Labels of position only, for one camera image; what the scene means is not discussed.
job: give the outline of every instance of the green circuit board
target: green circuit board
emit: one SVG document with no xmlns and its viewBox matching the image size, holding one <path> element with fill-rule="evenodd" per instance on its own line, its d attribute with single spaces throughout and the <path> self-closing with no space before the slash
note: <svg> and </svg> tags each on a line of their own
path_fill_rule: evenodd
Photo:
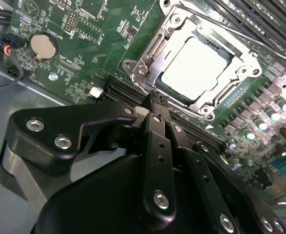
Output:
<svg viewBox="0 0 286 234">
<path fill-rule="evenodd" d="M 158 0 L 19 0 L 11 32 L 29 39 L 48 32 L 59 42 L 59 56 L 37 62 L 27 47 L 16 51 L 31 80 L 75 104 L 92 103 L 84 94 L 92 76 L 125 78 L 120 62 L 137 59 L 164 15 Z M 48 79 L 58 75 L 57 82 Z"/>
<path fill-rule="evenodd" d="M 211 14 L 209 2 L 212 4 L 213 1 L 192 2 L 203 12 Z M 256 5 L 255 0 L 248 2 L 250 5 Z M 243 12 L 237 14 L 237 17 L 240 17 L 241 21 L 245 20 Z M 114 78 L 134 88 L 121 63 L 125 59 L 139 58 L 163 18 L 159 0 L 18 0 L 14 6 L 10 32 L 27 40 L 37 32 L 47 32 L 58 40 L 59 54 L 54 59 L 39 62 L 31 54 L 29 45 L 13 50 L 12 53 L 17 55 L 23 68 L 32 73 L 31 81 L 72 103 L 93 103 L 94 99 L 91 99 L 85 90 L 94 77 L 103 80 Z M 284 24 L 278 24 L 276 21 L 274 23 L 286 34 Z M 286 113 L 274 102 L 281 97 L 286 99 L 286 68 L 262 48 L 246 40 L 244 42 L 258 53 L 263 69 L 260 77 L 244 80 L 218 106 L 215 110 L 216 118 L 212 122 L 174 111 L 219 140 L 227 142 L 234 139 L 239 147 L 230 153 L 233 158 L 240 158 L 243 164 L 239 174 L 249 178 L 259 167 L 268 166 L 278 157 L 275 154 L 276 143 L 284 145 L 286 142 L 282 137 L 271 141 L 273 136 L 279 136 L 278 130 L 281 127 L 286 127 Z M 51 81 L 50 73 L 57 74 L 58 79 Z M 276 83 L 281 88 L 281 93 L 274 94 L 263 89 L 269 81 Z M 263 103 L 257 99 L 255 93 L 259 89 L 271 97 L 271 102 Z M 244 124 L 229 135 L 222 123 L 227 121 L 230 115 L 237 113 L 237 108 L 246 106 L 244 102 L 247 98 L 259 102 L 262 109 L 255 112 L 252 119 L 245 119 Z M 265 114 L 269 107 L 280 113 L 282 117 L 279 121 L 272 122 Z M 269 130 L 261 132 L 256 129 L 253 121 L 257 118 L 264 119 Z M 246 128 L 254 131 L 255 140 L 246 139 L 243 135 Z M 250 159 L 254 162 L 251 167 L 247 166 Z"/>
</svg>

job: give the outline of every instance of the small hole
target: small hole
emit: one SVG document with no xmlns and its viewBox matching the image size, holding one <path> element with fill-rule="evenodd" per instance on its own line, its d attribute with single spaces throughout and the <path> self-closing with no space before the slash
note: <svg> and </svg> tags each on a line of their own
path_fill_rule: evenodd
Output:
<svg viewBox="0 0 286 234">
<path fill-rule="evenodd" d="M 209 177 L 207 177 L 207 176 L 203 176 L 203 179 L 207 182 L 207 183 L 209 183 L 210 182 L 210 179 L 209 179 Z"/>
<path fill-rule="evenodd" d="M 257 75 L 257 74 L 259 74 L 260 73 L 260 70 L 259 69 L 255 69 L 255 70 L 253 70 L 253 72 L 252 72 L 252 74 L 254 74 L 255 76 Z"/>
<path fill-rule="evenodd" d="M 168 6 L 170 5 L 170 1 L 169 1 L 169 0 L 164 0 L 164 1 L 163 1 L 163 5 L 164 5 L 165 7 L 168 7 Z"/>
<path fill-rule="evenodd" d="M 202 166 L 202 162 L 201 162 L 201 161 L 196 160 L 196 162 L 197 162 L 197 164 L 198 164 L 199 166 Z"/>
<path fill-rule="evenodd" d="M 165 159 L 164 159 L 162 156 L 159 156 L 159 157 L 158 157 L 158 160 L 159 160 L 160 162 L 162 162 L 162 163 L 165 162 Z"/>
</svg>

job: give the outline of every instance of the screw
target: screw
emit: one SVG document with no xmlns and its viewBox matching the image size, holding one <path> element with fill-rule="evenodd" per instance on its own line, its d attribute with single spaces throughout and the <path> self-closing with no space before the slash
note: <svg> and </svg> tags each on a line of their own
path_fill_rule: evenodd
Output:
<svg viewBox="0 0 286 234">
<path fill-rule="evenodd" d="M 169 207 L 168 198 L 161 192 L 156 192 L 153 195 L 153 200 L 156 203 L 156 205 L 162 210 L 166 210 Z"/>
<path fill-rule="evenodd" d="M 127 114 L 129 114 L 129 115 L 131 115 L 131 114 L 133 113 L 133 111 L 131 111 L 131 110 L 128 109 L 128 108 L 124 108 L 124 111 L 125 111 Z"/>
<path fill-rule="evenodd" d="M 141 75 L 143 75 L 143 74 L 145 74 L 146 73 L 146 71 L 145 71 L 145 69 L 144 68 L 141 68 L 141 69 L 139 69 L 139 71 L 138 71 Z"/>
<path fill-rule="evenodd" d="M 45 126 L 44 123 L 38 119 L 30 119 L 26 122 L 26 127 L 33 132 L 41 132 Z"/>
<path fill-rule="evenodd" d="M 182 131 L 182 129 L 179 126 L 174 126 L 174 129 L 179 133 Z"/>
<path fill-rule="evenodd" d="M 54 140 L 54 144 L 63 150 L 67 150 L 72 146 L 71 140 L 65 136 L 56 137 Z"/>
<path fill-rule="evenodd" d="M 229 220 L 229 218 L 227 218 L 224 214 L 221 214 L 220 222 L 227 232 L 229 232 L 229 233 L 234 232 L 234 225 Z"/>
<path fill-rule="evenodd" d="M 130 65 L 129 62 L 126 62 L 124 66 L 125 66 L 126 68 L 128 68 L 128 69 L 131 67 L 131 65 Z"/>
<path fill-rule="evenodd" d="M 157 116 L 154 116 L 153 119 L 156 120 L 159 123 L 161 122 L 161 120 Z"/>
<path fill-rule="evenodd" d="M 207 148 L 207 146 L 201 145 L 201 148 L 202 148 L 204 151 L 209 152 L 209 149 Z"/>
<path fill-rule="evenodd" d="M 58 75 L 57 75 L 56 73 L 51 72 L 51 73 L 49 74 L 49 80 L 55 81 L 55 80 L 57 80 L 57 79 L 58 79 Z"/>
<path fill-rule="evenodd" d="M 274 220 L 274 224 L 282 233 L 285 232 L 284 228 L 281 226 L 281 224 L 277 220 Z"/>
<path fill-rule="evenodd" d="M 273 232 L 274 229 L 266 218 L 261 218 L 261 223 L 269 232 Z"/>
</svg>

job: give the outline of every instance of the electrolytic capacitor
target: electrolytic capacitor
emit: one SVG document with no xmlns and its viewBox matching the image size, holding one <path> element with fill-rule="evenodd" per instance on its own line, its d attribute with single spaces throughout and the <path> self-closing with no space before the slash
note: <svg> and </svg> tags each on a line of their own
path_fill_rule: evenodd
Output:
<svg viewBox="0 0 286 234">
<path fill-rule="evenodd" d="M 273 109 L 266 111 L 266 114 L 272 121 L 278 121 L 280 119 L 280 114 Z"/>
<path fill-rule="evenodd" d="M 233 167 L 233 169 L 235 169 L 235 171 L 239 171 L 241 169 L 241 164 L 239 159 L 233 159 L 233 161 L 231 162 L 231 165 Z"/>
<path fill-rule="evenodd" d="M 282 157 L 286 156 L 286 150 L 281 144 L 276 144 L 275 149 L 279 153 L 280 156 Z"/>
<path fill-rule="evenodd" d="M 279 129 L 279 133 L 286 139 L 286 128 Z"/>
<path fill-rule="evenodd" d="M 261 131 L 265 131 L 268 128 L 267 124 L 262 119 L 257 119 L 254 123 Z"/>
<path fill-rule="evenodd" d="M 229 145 L 229 148 L 231 149 L 231 150 L 235 150 L 237 147 L 236 147 L 236 144 L 235 144 L 235 141 L 233 140 L 233 139 L 229 139 L 228 140 L 228 145 Z"/>
<path fill-rule="evenodd" d="M 279 101 L 277 101 L 277 105 L 279 105 L 279 107 L 286 112 L 286 100 L 285 99 L 281 99 Z"/>
<path fill-rule="evenodd" d="M 245 135 L 247 140 L 254 140 L 255 139 L 255 134 L 252 132 L 251 129 L 245 129 L 244 135 Z"/>
</svg>

